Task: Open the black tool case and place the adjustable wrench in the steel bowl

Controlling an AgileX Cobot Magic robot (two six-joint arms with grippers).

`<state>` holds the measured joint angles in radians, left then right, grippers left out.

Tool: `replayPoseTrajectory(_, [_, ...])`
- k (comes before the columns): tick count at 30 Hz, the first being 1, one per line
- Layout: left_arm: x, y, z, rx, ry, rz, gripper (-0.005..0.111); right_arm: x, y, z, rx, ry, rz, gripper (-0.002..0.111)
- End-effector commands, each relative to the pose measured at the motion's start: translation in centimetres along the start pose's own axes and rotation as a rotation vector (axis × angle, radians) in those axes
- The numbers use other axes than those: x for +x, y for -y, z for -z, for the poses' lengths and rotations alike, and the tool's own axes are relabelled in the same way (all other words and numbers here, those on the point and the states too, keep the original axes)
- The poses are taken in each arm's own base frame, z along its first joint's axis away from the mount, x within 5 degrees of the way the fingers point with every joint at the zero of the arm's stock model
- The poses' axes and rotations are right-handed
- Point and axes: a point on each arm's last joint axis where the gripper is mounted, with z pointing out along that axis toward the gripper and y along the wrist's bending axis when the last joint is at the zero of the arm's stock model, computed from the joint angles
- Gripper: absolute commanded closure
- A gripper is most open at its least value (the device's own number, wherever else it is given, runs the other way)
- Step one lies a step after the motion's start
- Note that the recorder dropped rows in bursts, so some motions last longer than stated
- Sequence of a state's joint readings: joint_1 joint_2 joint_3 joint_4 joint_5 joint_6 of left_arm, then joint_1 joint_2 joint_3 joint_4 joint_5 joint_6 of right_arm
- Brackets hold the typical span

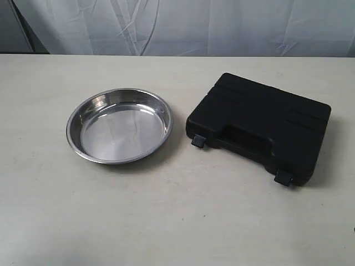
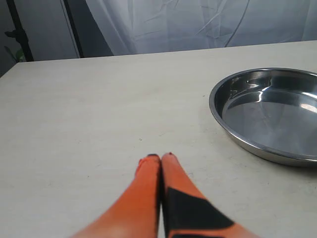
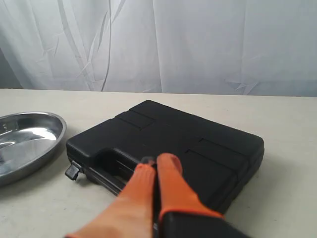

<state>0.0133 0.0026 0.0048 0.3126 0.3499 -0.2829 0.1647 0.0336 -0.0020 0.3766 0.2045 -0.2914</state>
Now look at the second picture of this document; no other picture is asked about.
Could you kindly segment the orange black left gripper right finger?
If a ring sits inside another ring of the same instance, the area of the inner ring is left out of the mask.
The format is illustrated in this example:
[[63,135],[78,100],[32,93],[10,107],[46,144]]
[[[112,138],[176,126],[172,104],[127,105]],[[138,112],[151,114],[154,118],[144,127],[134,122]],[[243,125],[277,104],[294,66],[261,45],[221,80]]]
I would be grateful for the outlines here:
[[161,165],[167,238],[258,237],[216,209],[196,188],[173,153],[164,154]]

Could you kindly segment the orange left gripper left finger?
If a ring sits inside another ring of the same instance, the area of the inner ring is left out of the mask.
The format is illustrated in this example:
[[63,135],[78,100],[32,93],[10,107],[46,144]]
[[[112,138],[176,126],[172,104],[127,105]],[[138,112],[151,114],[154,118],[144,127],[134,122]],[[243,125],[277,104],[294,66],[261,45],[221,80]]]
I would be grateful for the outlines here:
[[142,158],[133,181],[99,218],[74,238],[156,238],[159,229],[160,158]]

